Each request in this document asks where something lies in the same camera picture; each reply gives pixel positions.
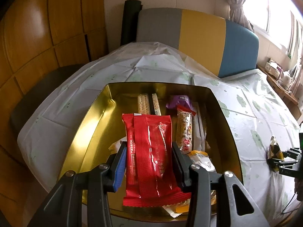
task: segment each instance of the white tablecloth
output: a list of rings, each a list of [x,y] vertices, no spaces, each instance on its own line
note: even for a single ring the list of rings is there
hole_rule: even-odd
[[[86,64],[51,93],[22,128],[18,145],[42,186],[56,183],[81,120],[110,82],[153,81],[210,88],[225,114],[239,152],[244,186],[271,225],[294,193],[294,179],[269,170],[272,135],[281,150],[299,146],[299,127],[283,101],[255,69],[219,79],[176,49],[160,43],[132,43]],[[287,209],[298,206],[293,203]]]

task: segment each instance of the black cylinder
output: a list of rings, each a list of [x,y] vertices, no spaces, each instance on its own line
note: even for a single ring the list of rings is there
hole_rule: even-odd
[[[124,2],[120,46],[136,40],[138,14],[141,9],[142,5],[139,0],[126,0]]]

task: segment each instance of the screw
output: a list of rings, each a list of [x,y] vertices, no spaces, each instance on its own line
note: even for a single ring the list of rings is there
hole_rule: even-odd
[[[99,169],[106,170],[109,166],[107,164],[100,164]]]
[[[66,175],[67,177],[72,177],[74,174],[75,174],[75,172],[72,171],[72,170],[67,171],[67,172],[65,173],[65,175]]]
[[[190,167],[191,167],[191,169],[194,169],[194,170],[199,170],[200,169],[200,166],[197,165],[197,164],[192,164]]]
[[[231,171],[224,172],[225,176],[232,177],[234,174]]]

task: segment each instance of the multicolored headboard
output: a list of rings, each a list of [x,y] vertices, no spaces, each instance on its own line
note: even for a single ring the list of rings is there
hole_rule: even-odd
[[[149,8],[139,13],[137,42],[161,42],[223,78],[255,69],[259,39],[250,30],[207,13]]]

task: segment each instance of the purple snack package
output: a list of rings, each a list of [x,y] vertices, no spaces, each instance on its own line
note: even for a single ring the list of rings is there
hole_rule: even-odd
[[[166,107],[168,109],[177,109],[177,105],[181,105],[192,110],[191,101],[188,96],[172,96],[170,102],[166,104]]]

